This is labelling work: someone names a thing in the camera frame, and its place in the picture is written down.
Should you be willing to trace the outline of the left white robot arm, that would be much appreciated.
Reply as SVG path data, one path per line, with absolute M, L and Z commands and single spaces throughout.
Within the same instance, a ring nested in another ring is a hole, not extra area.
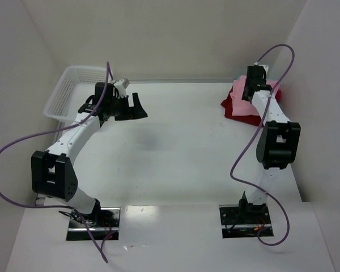
M 32 190 L 60 200 L 73 208 L 70 217 L 82 218 L 93 226 L 108 220 L 112 213 L 101 208 L 98 199 L 79 188 L 74 162 L 88 140 L 113 117 L 116 121 L 138 120 L 148 115 L 137 93 L 129 105 L 127 79 L 95 84 L 95 93 L 79 108 L 70 129 L 45 151 L 35 151 L 31 157 Z

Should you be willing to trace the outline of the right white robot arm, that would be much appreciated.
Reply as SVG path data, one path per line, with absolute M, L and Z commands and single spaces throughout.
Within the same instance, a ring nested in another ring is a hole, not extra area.
M 279 177 L 281 170 L 293 163 L 296 157 L 301 127 L 292 122 L 281 110 L 274 92 L 275 87 L 266 83 L 264 65 L 247 68 L 242 99 L 250 102 L 261 117 L 263 130 L 256 147 L 256 159 L 262 168 L 256 179 L 256 188 L 244 192 L 240 204 L 240 219 L 259 223 L 267 210 L 266 192 Z

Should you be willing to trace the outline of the white plastic basket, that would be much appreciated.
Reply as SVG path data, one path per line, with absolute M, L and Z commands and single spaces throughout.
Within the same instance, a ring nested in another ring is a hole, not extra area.
M 106 69 L 94 66 L 69 66 L 55 86 L 44 115 L 71 124 L 86 100 L 95 94 L 95 84 L 105 81 Z

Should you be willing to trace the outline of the pink t shirt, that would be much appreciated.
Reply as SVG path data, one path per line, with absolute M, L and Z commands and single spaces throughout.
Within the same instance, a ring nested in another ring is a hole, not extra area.
M 246 76 L 242 75 L 233 81 L 232 92 L 232 115 L 233 116 L 260 116 L 251 102 L 243 100 L 243 92 L 246 82 Z

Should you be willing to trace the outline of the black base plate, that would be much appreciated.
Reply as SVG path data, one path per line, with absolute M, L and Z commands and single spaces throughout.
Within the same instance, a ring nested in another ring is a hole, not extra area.
M 237 205 L 220 206 L 219 213 L 224 239 L 257 237 L 259 230 L 262 230 L 260 237 L 274 236 L 266 205 L 258 211 L 244 211 L 241 215 Z
M 101 210 L 102 213 L 104 213 L 104 217 L 101 219 L 93 221 L 87 216 L 84 217 L 93 238 L 96 241 L 100 241 L 109 235 L 108 240 L 118 240 L 121 208 L 103 207 Z M 70 218 L 66 241 L 88 241 L 91 239 L 85 225 L 77 214 L 74 212 L 71 212 L 70 214 L 68 212 L 62 212 L 62 214 Z

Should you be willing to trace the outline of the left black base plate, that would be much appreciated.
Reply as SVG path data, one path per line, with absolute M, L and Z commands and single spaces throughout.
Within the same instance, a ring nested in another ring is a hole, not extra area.
M 118 240 L 121 208 L 103 207 L 101 210 L 102 213 L 104 213 L 104 217 L 101 219 L 93 221 L 87 216 L 84 217 L 93 238 L 96 241 L 100 241 L 109 235 L 108 240 Z M 91 239 L 85 225 L 77 214 L 74 212 L 71 212 L 70 214 L 68 212 L 62 212 L 62 214 L 70 218 L 66 241 L 88 241 Z

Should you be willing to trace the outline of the red t shirt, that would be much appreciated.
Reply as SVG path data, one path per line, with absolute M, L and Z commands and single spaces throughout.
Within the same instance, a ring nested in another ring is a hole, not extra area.
M 234 116 L 233 113 L 233 107 L 232 107 L 232 98 L 231 93 L 233 91 L 233 88 L 230 89 L 227 98 L 222 101 L 221 106 L 225 109 L 224 116 L 225 118 L 232 119 L 238 122 L 242 122 L 245 124 L 250 124 L 253 126 L 258 126 L 261 123 L 261 117 L 260 116 Z

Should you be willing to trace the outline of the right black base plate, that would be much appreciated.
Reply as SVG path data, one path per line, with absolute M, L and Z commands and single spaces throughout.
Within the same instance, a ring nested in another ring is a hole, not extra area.
M 237 205 L 220 206 L 219 213 L 224 239 L 257 237 L 259 230 L 262 230 L 260 237 L 274 236 L 266 205 L 258 211 L 244 211 L 241 215 Z

